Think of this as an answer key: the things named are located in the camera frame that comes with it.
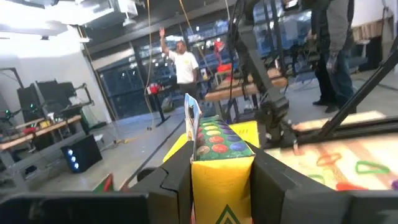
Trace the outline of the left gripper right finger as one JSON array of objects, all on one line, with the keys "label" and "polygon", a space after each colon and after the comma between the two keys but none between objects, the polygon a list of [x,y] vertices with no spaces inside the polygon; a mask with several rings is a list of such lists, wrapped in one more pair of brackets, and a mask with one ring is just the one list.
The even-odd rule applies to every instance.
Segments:
[{"label": "left gripper right finger", "polygon": [[332,224],[333,212],[321,201],[331,191],[252,144],[251,215],[254,224]]}]

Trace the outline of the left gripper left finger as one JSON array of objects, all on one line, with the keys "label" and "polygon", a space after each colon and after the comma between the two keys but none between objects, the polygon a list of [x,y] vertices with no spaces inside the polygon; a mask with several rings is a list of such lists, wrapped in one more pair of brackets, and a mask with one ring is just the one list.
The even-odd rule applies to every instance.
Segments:
[{"label": "left gripper left finger", "polygon": [[136,224],[190,224],[192,181],[190,158],[193,142],[186,142],[175,154],[133,187],[141,196],[133,206]]}]

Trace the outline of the orange rubber band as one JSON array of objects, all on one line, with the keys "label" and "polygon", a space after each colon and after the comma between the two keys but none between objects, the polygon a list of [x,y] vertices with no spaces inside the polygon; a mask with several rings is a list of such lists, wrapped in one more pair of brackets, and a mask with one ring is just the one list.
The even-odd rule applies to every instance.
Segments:
[{"label": "orange rubber band", "polygon": [[331,166],[336,161],[340,160],[341,158],[342,158],[342,155],[338,152],[334,152],[331,154],[324,154],[317,159],[316,165],[317,166]]}]

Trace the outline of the orange-red rubber band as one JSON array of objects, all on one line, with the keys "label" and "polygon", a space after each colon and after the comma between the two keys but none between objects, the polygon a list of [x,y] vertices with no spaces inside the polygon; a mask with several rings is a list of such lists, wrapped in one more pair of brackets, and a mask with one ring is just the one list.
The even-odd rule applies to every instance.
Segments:
[{"label": "orange-red rubber band", "polygon": [[345,191],[345,190],[367,190],[367,188],[362,187],[360,185],[355,185],[350,182],[338,182],[336,184],[337,191]]}]

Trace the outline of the black computer tower with lights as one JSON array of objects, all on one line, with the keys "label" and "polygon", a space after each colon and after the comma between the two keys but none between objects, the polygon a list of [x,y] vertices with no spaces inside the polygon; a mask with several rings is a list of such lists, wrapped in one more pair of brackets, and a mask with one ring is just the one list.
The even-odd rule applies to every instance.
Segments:
[{"label": "black computer tower with lights", "polygon": [[60,148],[72,173],[82,173],[102,160],[99,147],[94,136],[87,135],[76,139],[67,146]]}]

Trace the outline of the wooden workbench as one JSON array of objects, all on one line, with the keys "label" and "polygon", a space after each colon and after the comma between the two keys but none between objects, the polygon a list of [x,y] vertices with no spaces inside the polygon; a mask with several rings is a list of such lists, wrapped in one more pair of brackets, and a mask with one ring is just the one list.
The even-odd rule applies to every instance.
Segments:
[{"label": "wooden workbench", "polygon": [[22,144],[23,142],[29,141],[37,136],[41,136],[43,134],[49,133],[51,131],[54,131],[56,129],[60,129],[61,127],[67,126],[68,124],[74,124],[76,122],[79,122],[81,120],[81,115],[76,115],[72,118],[67,119],[66,121],[62,121],[56,124],[52,124],[49,127],[46,127],[44,129],[40,129],[38,131],[34,131],[33,133],[30,133],[25,136],[19,136],[16,139],[13,139],[12,141],[8,142],[3,142],[0,143],[0,151],[9,149],[13,146],[16,146],[18,144]]},{"label": "wooden workbench", "polygon": [[[270,68],[267,71],[268,77],[271,79],[272,84],[277,88],[287,86],[288,79],[283,77],[280,71],[276,68]],[[232,97],[237,98],[244,95],[255,95],[259,93],[257,86],[253,82],[251,75],[248,76],[248,84],[243,85],[243,80],[233,80],[225,78],[220,81],[217,86],[211,89],[205,96],[204,100],[207,102],[216,102],[229,99],[229,86],[232,82]]]}]

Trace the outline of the person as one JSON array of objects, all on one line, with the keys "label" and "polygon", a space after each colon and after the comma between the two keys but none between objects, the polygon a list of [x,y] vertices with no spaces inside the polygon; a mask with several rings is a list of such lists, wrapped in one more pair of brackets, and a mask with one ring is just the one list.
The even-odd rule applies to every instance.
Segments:
[{"label": "person", "polygon": [[188,93],[197,99],[198,62],[193,53],[186,48],[184,41],[176,43],[176,50],[170,50],[165,42],[165,29],[159,29],[160,46],[162,52],[174,62],[176,68],[177,84],[183,95]]},{"label": "person", "polygon": [[310,37],[320,51],[315,76],[321,92],[313,104],[325,106],[326,113],[341,109],[354,95],[349,70],[353,17],[354,0],[313,0]]}]

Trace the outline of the black computer monitor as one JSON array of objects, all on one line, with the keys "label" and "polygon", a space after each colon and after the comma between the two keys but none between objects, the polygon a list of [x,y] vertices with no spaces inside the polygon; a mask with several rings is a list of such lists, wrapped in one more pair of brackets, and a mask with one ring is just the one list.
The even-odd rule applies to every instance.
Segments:
[{"label": "black computer monitor", "polygon": [[76,95],[72,82],[59,83],[56,80],[32,83],[17,89],[22,108],[22,116],[27,123],[45,117],[48,113],[58,113],[71,106],[70,97]]}]

